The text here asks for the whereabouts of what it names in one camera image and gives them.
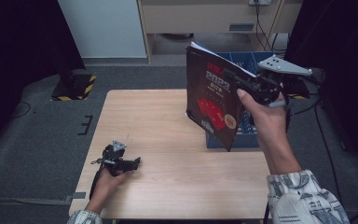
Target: blue crate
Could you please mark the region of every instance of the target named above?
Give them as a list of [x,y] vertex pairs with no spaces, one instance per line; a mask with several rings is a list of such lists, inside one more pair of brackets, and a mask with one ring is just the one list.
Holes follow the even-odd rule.
[[[229,60],[236,65],[255,74],[257,64],[273,55],[272,52],[219,52],[220,57]],[[249,124],[249,114],[245,113],[241,121],[241,131],[234,138],[232,147],[258,147],[257,132],[253,125]],[[207,148],[223,147],[223,145],[209,133],[206,135]]]

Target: person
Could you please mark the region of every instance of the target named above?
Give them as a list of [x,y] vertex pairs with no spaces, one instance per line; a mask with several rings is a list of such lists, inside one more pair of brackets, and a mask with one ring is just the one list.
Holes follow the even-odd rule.
[[[286,135],[285,107],[260,105],[241,89],[237,94],[254,118],[258,144],[268,164],[268,207],[273,223],[350,223],[338,199],[320,188],[312,171],[299,165]],[[102,223],[99,215],[106,199],[130,174],[113,177],[103,169],[85,210],[74,212],[68,224]]]

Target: sleeve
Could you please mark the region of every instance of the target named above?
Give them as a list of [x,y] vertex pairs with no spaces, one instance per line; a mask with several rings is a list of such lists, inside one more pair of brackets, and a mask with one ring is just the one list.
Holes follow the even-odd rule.
[[336,196],[321,189],[310,170],[269,175],[267,181],[273,223],[350,224]]
[[70,217],[67,224],[103,224],[98,214],[87,210],[77,210]]

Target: power outlet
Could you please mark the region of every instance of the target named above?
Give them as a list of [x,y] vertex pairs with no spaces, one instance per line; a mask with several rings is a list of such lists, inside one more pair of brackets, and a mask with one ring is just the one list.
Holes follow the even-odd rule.
[[271,0],[249,0],[250,6],[255,6],[255,3],[258,2],[260,6],[268,6],[271,5]]

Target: white wall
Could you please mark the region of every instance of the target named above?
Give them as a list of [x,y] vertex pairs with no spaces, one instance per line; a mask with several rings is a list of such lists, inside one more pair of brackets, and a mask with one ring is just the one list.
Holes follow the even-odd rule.
[[82,58],[146,58],[136,0],[59,0]]

